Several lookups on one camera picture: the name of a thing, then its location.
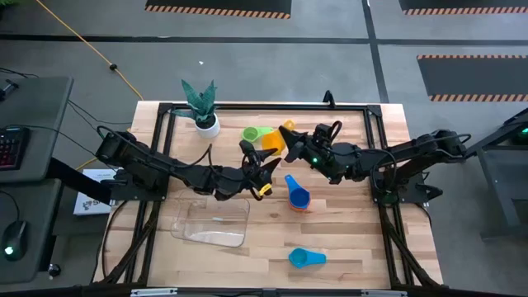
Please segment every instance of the keyboard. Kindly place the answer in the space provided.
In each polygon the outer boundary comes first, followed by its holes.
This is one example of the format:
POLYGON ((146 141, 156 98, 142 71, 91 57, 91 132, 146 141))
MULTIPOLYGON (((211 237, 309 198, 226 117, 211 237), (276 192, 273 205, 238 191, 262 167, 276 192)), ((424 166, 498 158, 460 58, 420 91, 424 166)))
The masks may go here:
POLYGON ((25 127, 0 130, 0 171, 20 169, 29 136, 25 127))

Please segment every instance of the gray floor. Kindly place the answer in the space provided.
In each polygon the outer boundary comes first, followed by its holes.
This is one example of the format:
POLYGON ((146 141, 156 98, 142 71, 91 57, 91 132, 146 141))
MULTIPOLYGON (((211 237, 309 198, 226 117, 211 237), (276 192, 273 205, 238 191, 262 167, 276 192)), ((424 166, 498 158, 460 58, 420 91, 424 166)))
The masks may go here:
MULTIPOLYGON (((361 0, 293 0, 291 20, 145 12, 144 0, 45 3, 84 35, 368 37, 361 0)), ((370 9, 375 33, 385 40, 528 40, 528 14, 404 16, 398 0, 370 0, 370 9)), ((33 2, 6 13, 0 21, 2 33, 71 35, 33 2)), ((324 91, 330 89, 338 101, 380 102, 368 45, 338 44, 339 40, 318 40, 322 44, 282 41, 286 43, 202 41, 94 43, 94 46, 119 65, 146 100, 183 99, 179 80, 184 78, 198 88, 214 79, 219 87, 219 100, 320 101, 324 91)), ((1 40, 0 49, 1 67, 40 76, 72 76, 75 83, 71 100, 104 120, 132 119, 137 97, 85 45, 1 40)), ((404 104, 413 137, 447 128, 473 134, 470 140, 473 143, 528 107, 520 102, 430 102, 417 66, 418 54, 528 54, 528 43, 526 47, 381 45, 379 58, 389 101, 404 104)), ((62 131, 87 148, 97 149, 97 135, 71 110, 67 111, 62 131)), ((78 166, 90 157, 64 139, 59 141, 55 155, 71 166, 78 166)), ((477 160, 464 165, 437 165, 431 170, 428 183, 445 193, 430 208, 445 283, 457 289, 526 295, 528 242, 480 240, 479 233, 500 224, 502 217, 488 193, 477 160)), ((71 196, 63 205, 63 219, 81 224, 68 217, 71 196)), ((66 237, 61 243, 63 250, 56 253, 60 253, 67 275, 54 280, 42 277, 31 285, 0 290, 87 284, 104 219, 99 219, 96 223, 99 225, 90 231, 92 234, 66 237)))

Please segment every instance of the computer mouse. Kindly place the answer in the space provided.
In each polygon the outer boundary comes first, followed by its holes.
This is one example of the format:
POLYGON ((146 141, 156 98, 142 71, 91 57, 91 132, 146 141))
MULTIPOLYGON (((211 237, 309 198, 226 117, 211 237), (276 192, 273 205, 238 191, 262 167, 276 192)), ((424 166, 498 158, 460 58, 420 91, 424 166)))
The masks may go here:
POLYGON ((11 262, 24 257, 27 248, 27 222, 17 220, 10 223, 3 231, 2 252, 3 256, 11 262))

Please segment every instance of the white pot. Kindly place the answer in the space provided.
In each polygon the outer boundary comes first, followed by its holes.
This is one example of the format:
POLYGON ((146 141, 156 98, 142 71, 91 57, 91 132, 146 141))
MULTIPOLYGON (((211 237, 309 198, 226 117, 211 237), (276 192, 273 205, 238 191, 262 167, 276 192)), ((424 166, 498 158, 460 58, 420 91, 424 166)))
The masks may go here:
POLYGON ((218 133, 220 133, 220 121, 218 120, 218 116, 216 116, 216 114, 214 114, 214 125, 212 125, 210 128, 202 129, 198 127, 196 123, 195 123, 195 127, 196 127, 196 132, 198 132, 198 134, 202 138, 213 138, 213 137, 216 137, 218 133))

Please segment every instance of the yellow cup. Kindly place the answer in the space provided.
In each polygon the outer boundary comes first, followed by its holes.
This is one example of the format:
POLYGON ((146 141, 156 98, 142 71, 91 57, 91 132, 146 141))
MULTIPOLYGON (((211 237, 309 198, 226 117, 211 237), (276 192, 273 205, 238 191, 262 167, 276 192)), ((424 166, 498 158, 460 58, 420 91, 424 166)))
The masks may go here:
MULTIPOLYGON (((288 130, 295 129, 295 123, 292 120, 287 120, 283 126, 288 130)), ((274 156, 280 155, 285 148, 286 142, 282 139, 279 130, 273 130, 273 132, 262 136, 262 149, 277 149, 273 153, 274 156)))

